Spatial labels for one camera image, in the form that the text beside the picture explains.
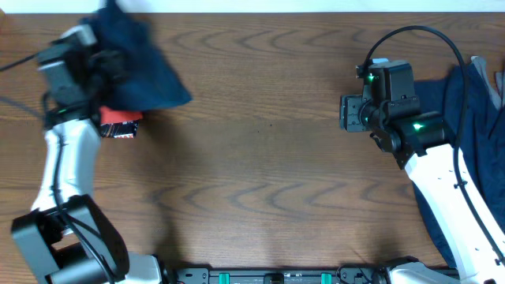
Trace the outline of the dark blue denim shorts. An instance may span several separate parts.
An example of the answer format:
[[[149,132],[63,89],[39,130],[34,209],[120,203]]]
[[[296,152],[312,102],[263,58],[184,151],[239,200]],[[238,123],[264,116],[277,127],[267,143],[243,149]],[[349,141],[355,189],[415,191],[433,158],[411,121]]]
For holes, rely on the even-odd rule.
[[[104,105],[112,110],[148,111],[179,107],[192,96],[166,56],[152,39],[150,24],[106,1],[93,15],[80,20],[92,28],[98,47],[117,50],[124,58],[127,78],[116,84]]]

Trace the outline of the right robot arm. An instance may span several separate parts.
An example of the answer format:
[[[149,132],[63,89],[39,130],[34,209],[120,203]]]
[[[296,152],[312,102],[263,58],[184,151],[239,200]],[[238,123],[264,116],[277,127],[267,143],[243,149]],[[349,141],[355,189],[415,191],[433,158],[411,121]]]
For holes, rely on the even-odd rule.
[[[454,257],[457,283],[504,281],[504,233],[468,172],[443,116],[423,112],[406,61],[368,59],[357,67],[360,95],[340,101],[340,126],[368,132],[419,188]]]

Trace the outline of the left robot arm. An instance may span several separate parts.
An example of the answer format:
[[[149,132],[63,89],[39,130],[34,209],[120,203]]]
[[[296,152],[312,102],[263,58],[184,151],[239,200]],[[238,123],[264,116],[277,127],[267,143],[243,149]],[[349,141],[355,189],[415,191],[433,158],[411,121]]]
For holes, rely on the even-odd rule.
[[[123,76],[117,51],[68,35],[36,56],[46,77],[43,95],[47,159],[30,213],[11,235],[39,283],[161,283],[152,255],[128,252],[92,199],[101,145],[101,96]]]

